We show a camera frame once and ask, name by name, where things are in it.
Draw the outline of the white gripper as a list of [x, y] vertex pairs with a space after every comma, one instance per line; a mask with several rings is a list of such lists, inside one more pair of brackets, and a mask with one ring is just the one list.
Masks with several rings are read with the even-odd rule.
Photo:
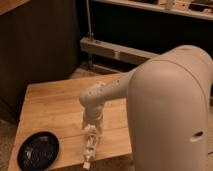
[[101, 121], [102, 115], [89, 116], [84, 114], [82, 121], [82, 130], [85, 130], [89, 125], [94, 125], [96, 126], [97, 131], [99, 133], [102, 133], [102, 127], [100, 126]]

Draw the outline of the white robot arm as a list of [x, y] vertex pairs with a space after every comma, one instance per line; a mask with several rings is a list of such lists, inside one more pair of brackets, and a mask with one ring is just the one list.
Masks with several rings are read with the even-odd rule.
[[80, 95], [83, 125], [98, 127], [105, 102], [126, 100], [135, 171], [206, 171], [213, 59], [178, 46]]

